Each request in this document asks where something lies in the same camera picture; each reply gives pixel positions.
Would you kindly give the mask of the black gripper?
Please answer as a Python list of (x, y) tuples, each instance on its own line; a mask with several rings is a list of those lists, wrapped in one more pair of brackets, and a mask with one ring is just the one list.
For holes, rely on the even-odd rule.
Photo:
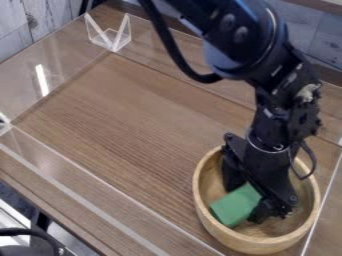
[(262, 199), (247, 220), (262, 224), (270, 217), (286, 218), (299, 204), (298, 194), (290, 181), (289, 150), (259, 149), (250, 139), (234, 133), (223, 136), (222, 177), (227, 192), (246, 183), (254, 187)]

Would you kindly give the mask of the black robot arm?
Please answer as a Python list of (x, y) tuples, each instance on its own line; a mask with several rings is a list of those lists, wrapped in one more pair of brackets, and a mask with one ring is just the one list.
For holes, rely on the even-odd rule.
[(305, 56), (289, 41), (287, 25), (263, 0), (167, 0), (203, 40), (212, 72), (188, 66), (168, 31), (162, 39), (183, 72), (202, 83), (243, 80), (255, 90), (257, 111), (245, 137), (224, 135), (224, 188), (251, 187), (246, 218), (262, 223), (285, 217), (298, 205), (289, 174), (307, 150), (305, 139), (321, 126), (321, 82)]

